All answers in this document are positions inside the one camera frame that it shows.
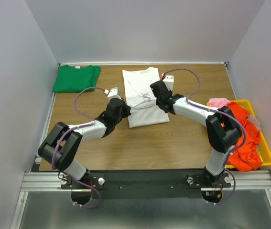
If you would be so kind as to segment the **white t-shirt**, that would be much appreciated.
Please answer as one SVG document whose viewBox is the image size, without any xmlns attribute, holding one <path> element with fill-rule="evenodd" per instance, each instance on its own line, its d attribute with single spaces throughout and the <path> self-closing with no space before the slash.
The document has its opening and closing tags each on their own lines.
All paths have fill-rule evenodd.
<svg viewBox="0 0 271 229">
<path fill-rule="evenodd" d="M 150 85 L 160 80 L 158 68 L 122 71 L 126 104 L 130 107 L 129 128 L 167 123 L 169 116 L 156 105 Z"/>
</svg>

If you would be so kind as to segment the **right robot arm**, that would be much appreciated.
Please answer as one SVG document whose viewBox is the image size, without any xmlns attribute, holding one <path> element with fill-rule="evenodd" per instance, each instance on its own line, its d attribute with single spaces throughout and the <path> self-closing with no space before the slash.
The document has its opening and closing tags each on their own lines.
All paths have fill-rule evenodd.
<svg viewBox="0 0 271 229">
<path fill-rule="evenodd" d="M 202 181 L 213 187 L 219 182 L 229 155 L 245 144 L 245 128 L 227 106 L 211 108 L 183 95 L 173 95 L 161 80 L 152 83 L 150 88 L 156 97 L 156 105 L 165 113 L 191 118 L 206 127 L 211 154 L 203 169 Z"/>
</svg>

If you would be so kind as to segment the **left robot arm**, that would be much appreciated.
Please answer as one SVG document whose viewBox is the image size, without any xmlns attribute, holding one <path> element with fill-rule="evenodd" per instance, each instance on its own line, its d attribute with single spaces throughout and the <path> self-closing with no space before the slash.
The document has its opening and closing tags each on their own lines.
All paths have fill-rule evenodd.
<svg viewBox="0 0 271 229">
<path fill-rule="evenodd" d="M 104 138 L 116 125 L 131 115 L 130 106 L 123 99 L 110 99 L 106 109 L 94 121 L 80 125 L 57 123 L 38 148 L 38 155 L 51 164 L 53 170 L 72 177 L 77 188 L 88 184 L 89 170 L 75 160 L 82 142 Z"/>
</svg>

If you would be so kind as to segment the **pink t-shirt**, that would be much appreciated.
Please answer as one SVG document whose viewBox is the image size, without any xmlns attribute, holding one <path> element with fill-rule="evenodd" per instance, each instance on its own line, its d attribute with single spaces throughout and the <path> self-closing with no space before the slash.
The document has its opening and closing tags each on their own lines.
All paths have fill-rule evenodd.
<svg viewBox="0 0 271 229">
<path fill-rule="evenodd" d="M 211 98 L 208 101 L 208 106 L 221 108 L 223 106 L 227 106 L 229 103 L 230 101 L 226 98 Z"/>
</svg>

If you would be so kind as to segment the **folded green t-shirt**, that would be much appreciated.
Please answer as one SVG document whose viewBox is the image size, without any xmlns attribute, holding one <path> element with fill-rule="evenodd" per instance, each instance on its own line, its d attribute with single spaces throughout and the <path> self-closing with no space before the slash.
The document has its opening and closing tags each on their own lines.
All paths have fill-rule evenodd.
<svg viewBox="0 0 271 229">
<path fill-rule="evenodd" d="M 69 65 L 60 66 L 53 93 L 79 93 L 87 88 L 87 92 L 94 91 L 100 72 L 101 67 L 95 65 L 79 68 Z"/>
</svg>

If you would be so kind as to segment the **orange t-shirt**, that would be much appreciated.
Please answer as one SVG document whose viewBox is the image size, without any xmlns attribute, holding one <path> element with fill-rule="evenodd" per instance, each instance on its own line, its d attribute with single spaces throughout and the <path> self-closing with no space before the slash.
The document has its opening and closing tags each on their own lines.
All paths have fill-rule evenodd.
<svg viewBox="0 0 271 229">
<path fill-rule="evenodd" d="M 263 164 L 257 152 L 261 141 L 260 131 L 248 120 L 249 111 L 235 102 L 229 103 L 228 107 L 233 112 L 235 118 L 243 125 L 247 134 L 245 144 L 233 151 L 233 154 L 228 159 L 228 163 L 242 172 L 256 170 Z"/>
</svg>

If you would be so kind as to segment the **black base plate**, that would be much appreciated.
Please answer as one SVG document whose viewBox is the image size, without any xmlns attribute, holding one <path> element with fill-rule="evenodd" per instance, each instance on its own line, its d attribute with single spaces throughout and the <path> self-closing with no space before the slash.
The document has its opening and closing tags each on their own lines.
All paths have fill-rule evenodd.
<svg viewBox="0 0 271 229">
<path fill-rule="evenodd" d="M 103 199 L 201 198 L 231 187 L 228 173 L 213 178 L 203 169 L 92 170 L 82 182 Z"/>
</svg>

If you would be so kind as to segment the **aluminium frame rail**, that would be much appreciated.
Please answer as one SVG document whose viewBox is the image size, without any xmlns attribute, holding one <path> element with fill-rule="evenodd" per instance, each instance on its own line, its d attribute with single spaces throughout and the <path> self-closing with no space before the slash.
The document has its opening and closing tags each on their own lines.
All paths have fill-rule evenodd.
<svg viewBox="0 0 271 229">
<path fill-rule="evenodd" d="M 236 180 L 236 190 L 263 190 L 271 189 L 271 171 L 258 170 L 242 173 L 232 171 L 230 178 Z M 23 176 L 22 192 L 52 192 L 64 191 L 61 181 L 55 172 L 29 172 Z"/>
</svg>

